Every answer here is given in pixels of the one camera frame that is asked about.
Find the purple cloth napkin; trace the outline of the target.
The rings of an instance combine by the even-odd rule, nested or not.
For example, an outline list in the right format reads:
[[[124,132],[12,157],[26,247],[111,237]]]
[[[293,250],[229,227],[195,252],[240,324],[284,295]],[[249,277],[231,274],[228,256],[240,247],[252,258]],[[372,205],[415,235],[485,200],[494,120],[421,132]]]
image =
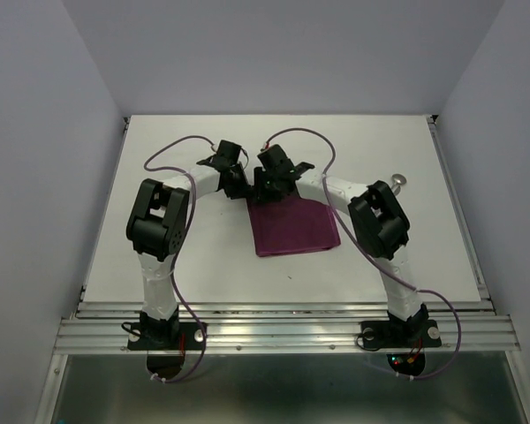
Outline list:
[[[318,201],[289,196],[246,205],[259,257],[316,253],[341,245],[332,212]]]

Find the silver metal spoon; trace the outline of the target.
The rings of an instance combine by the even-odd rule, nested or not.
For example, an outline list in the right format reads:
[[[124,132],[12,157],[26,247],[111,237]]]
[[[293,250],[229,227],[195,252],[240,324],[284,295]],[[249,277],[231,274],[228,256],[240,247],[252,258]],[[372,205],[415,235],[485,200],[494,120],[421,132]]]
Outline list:
[[[391,186],[390,189],[395,196],[398,196],[401,192],[401,189],[406,185],[406,177],[402,174],[395,173],[391,176]]]

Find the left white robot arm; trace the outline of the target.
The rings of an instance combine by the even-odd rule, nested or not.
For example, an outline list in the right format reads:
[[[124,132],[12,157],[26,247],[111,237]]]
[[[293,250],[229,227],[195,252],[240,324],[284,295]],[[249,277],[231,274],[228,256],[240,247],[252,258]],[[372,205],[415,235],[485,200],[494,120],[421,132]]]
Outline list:
[[[208,158],[190,170],[173,166],[152,167],[148,158],[144,170],[173,171],[177,176],[165,182],[146,178],[140,183],[125,235],[138,255],[143,281],[143,306],[137,322],[125,322],[128,348],[136,351],[169,350],[178,347],[185,330],[179,324],[179,301],[174,268],[193,220],[196,201],[222,191],[230,199],[251,194],[239,157],[246,151],[238,144],[222,140],[212,144]]]

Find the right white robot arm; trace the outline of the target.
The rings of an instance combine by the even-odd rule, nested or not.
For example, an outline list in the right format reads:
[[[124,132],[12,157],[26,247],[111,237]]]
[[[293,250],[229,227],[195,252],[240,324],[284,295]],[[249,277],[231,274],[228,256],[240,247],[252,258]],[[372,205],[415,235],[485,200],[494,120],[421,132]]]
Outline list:
[[[353,183],[318,171],[311,163],[295,164],[278,145],[262,150],[258,159],[257,186],[266,193],[280,199],[296,194],[329,207],[336,219],[339,213],[349,216],[353,230],[348,234],[381,274],[391,339],[400,345],[416,339],[428,310],[418,289],[403,278],[410,222],[390,186],[381,180]]]

